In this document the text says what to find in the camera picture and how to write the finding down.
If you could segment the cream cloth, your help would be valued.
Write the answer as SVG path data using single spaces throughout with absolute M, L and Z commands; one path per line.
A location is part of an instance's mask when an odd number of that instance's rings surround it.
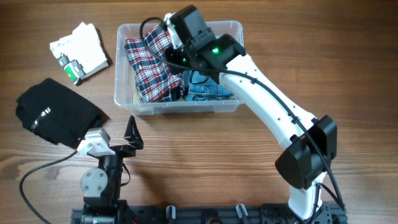
M 134 90 L 134 94 L 133 94 L 133 97 L 132 97 L 132 103 L 135 104 L 135 105 L 141 103 L 137 90 Z

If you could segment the blue jeans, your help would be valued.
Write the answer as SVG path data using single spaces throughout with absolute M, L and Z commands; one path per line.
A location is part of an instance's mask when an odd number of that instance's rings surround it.
M 185 101 L 223 101 L 232 100 L 235 94 L 218 85 L 212 79 L 206 80 L 198 71 L 184 71 Z

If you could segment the plaid shirt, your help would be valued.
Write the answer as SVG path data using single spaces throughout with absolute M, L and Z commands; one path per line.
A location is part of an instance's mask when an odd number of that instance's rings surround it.
M 147 44 L 153 53 L 165 59 L 165 51 L 172 46 L 168 32 L 160 26 L 139 37 L 127 39 L 125 50 L 127 59 L 134 70 L 136 89 L 141 103 L 156 103 L 177 101 L 183 97 L 185 82 L 181 73 L 173 74 L 166 63 L 155 58 L 144 44 Z

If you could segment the black garment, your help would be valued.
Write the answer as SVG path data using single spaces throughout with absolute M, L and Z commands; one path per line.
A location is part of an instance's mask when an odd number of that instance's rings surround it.
M 76 148 L 103 112 L 73 90 L 46 78 L 16 100 L 22 127 L 53 144 Z

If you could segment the white pixel-print shirt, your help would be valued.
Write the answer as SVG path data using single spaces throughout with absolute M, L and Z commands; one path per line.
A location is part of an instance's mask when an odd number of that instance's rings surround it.
M 81 22 L 70 35 L 51 42 L 50 51 L 74 85 L 108 66 L 93 24 Z

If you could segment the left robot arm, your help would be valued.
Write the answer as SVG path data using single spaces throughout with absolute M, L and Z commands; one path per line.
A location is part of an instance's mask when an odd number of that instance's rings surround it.
M 136 120 L 129 117 L 124 133 L 126 144 L 110 146 L 110 136 L 104 128 L 89 129 L 78 146 L 81 155 L 98 160 L 98 166 L 84 173 L 80 187 L 83 191 L 84 206 L 74 211 L 72 223 L 117 224 L 137 223 L 138 219 L 126 200 L 120 199 L 123 172 L 128 169 L 123 160 L 134 157 L 144 147 Z

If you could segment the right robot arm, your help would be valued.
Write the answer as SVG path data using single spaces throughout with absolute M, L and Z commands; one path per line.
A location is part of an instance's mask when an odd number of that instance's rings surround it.
M 286 97 L 229 34 L 217 37 L 199 10 L 189 5 L 167 14 L 164 22 L 174 52 L 168 61 L 196 70 L 232 91 L 269 128 L 283 153 L 275 162 L 290 185 L 288 206 L 304 223 L 320 209 L 320 186 L 337 152 L 337 125 L 318 119 Z

